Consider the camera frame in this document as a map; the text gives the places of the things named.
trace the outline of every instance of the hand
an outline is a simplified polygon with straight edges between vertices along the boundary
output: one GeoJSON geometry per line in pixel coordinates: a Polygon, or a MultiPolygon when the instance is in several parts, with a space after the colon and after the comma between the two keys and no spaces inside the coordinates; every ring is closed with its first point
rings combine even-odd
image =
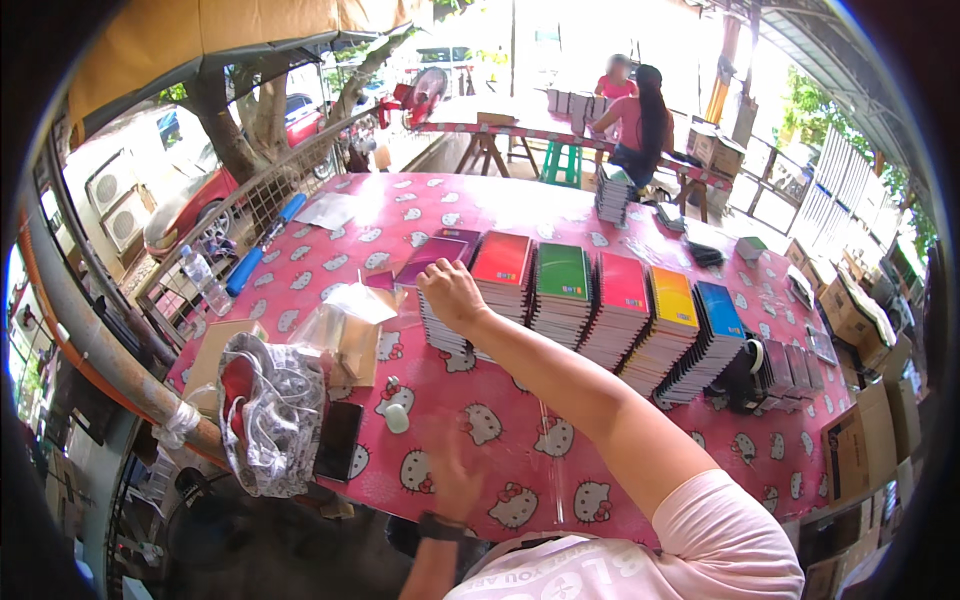
{"type": "Polygon", "coordinates": [[[457,430],[452,423],[442,428],[434,427],[424,442],[437,500],[434,512],[448,521],[466,522],[480,498],[486,473],[482,468],[467,472],[461,459],[457,430]]]}
{"type": "Polygon", "coordinates": [[[451,265],[441,258],[427,265],[424,272],[417,275],[417,287],[437,318],[464,337],[469,337],[468,331],[477,321],[492,314],[467,266],[459,260],[451,265]]]}

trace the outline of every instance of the smartphone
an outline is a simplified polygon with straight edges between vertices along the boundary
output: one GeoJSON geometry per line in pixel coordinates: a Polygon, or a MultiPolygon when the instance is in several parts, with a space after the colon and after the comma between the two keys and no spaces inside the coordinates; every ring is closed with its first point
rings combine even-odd
{"type": "Polygon", "coordinates": [[[360,435],[363,406],[350,402],[330,402],[324,423],[320,426],[320,447],[313,462],[315,475],[347,482],[353,449],[360,435]]]}

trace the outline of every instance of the wristwatch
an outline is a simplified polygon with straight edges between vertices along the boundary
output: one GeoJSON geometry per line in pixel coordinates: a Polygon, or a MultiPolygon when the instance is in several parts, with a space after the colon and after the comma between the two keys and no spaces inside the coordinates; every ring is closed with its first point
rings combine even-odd
{"type": "Polygon", "coordinates": [[[451,521],[430,511],[420,513],[420,526],[417,528],[421,538],[440,541],[460,541],[464,538],[467,525],[451,521]]]}

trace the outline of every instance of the pink shirt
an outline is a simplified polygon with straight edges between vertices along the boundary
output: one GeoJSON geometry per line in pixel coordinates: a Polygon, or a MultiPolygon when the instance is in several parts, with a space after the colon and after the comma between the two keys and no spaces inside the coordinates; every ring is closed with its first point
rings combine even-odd
{"type": "MultiPolygon", "coordinates": [[[[617,117],[616,139],[621,144],[639,152],[640,140],[640,101],[638,98],[619,98],[613,101],[608,112],[617,117]]],[[[673,113],[666,112],[666,126],[673,130],[673,113]]]]}
{"type": "Polygon", "coordinates": [[[603,86],[601,94],[604,98],[623,98],[624,96],[636,96],[636,84],[632,81],[624,80],[623,85],[616,85],[610,81],[610,75],[603,75],[597,80],[597,86],[603,86]]]}
{"type": "Polygon", "coordinates": [[[724,470],[700,473],[674,490],[652,525],[660,556],[629,540],[567,536],[493,560],[445,598],[753,600],[803,592],[790,540],[724,470]]]}

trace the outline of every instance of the pink table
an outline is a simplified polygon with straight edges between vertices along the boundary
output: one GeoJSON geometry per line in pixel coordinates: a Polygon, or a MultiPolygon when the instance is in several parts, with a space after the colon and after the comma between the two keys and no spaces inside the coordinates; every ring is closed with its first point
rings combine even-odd
{"type": "MultiPolygon", "coordinates": [[[[768,253],[748,265],[732,250],[731,240],[732,259],[722,269],[691,266],[677,236],[661,228],[646,206],[632,206],[627,226],[618,229],[597,221],[589,193],[533,181],[365,174],[336,178],[325,189],[373,199],[379,209],[338,231],[288,227],[225,319],[258,319],[270,342],[282,343],[324,290],[355,281],[358,270],[365,274],[384,261],[405,259],[428,234],[450,226],[580,245],[591,255],[600,250],[639,254],[691,279],[722,283],[739,305],[744,325],[787,344],[804,343],[805,321],[820,325],[818,315],[786,291],[785,258],[768,253]]],[[[408,307],[416,310],[416,302],[408,307]]],[[[200,339],[191,340],[171,370],[171,383],[178,389],[199,345],[200,339]]],[[[373,388],[328,391],[331,400],[362,404],[365,411],[352,478],[346,484],[323,480],[323,485],[388,513],[417,518],[432,506],[434,491],[419,433],[428,416],[459,413],[469,423],[463,427],[464,441],[493,462],[469,518],[481,538],[504,540],[563,529],[659,545],[593,444],[555,415],[544,427],[540,403],[499,366],[450,357],[424,342],[419,324],[397,329],[389,322],[378,358],[373,388]],[[395,388],[388,386],[390,375],[399,379],[395,388]],[[406,433],[388,431],[381,416],[387,398],[409,406],[411,429],[406,433]]],[[[827,503],[820,428],[850,404],[839,369],[821,367],[827,393],[808,411],[740,416],[719,400],[702,398],[662,408],[777,518],[799,518],[827,503]]]]}
{"type": "MultiPolygon", "coordinates": [[[[437,106],[437,109],[430,115],[429,122],[420,125],[418,130],[423,132],[470,133],[474,136],[474,139],[480,138],[478,141],[481,147],[485,147],[485,141],[487,140],[484,138],[492,138],[493,135],[502,133],[521,139],[533,137],[573,146],[594,148],[607,153],[612,153],[614,146],[614,143],[606,137],[592,137],[589,129],[583,134],[574,133],[570,127],[570,116],[547,110],[546,94],[541,92],[522,98],[511,98],[497,94],[478,94],[452,98],[437,106]],[[516,118],[516,123],[509,126],[477,123],[478,111],[509,114],[516,118]]],[[[474,142],[471,141],[470,147],[464,155],[464,160],[461,161],[458,173],[466,162],[473,146],[474,142]]],[[[500,174],[509,177],[510,175],[507,173],[507,168],[503,165],[499,153],[489,148],[487,150],[492,153],[493,159],[497,161],[500,174]]],[[[700,167],[679,161],[667,153],[661,154],[660,166],[705,186],[715,187],[727,192],[733,188],[731,181],[717,177],[700,167]]]]}

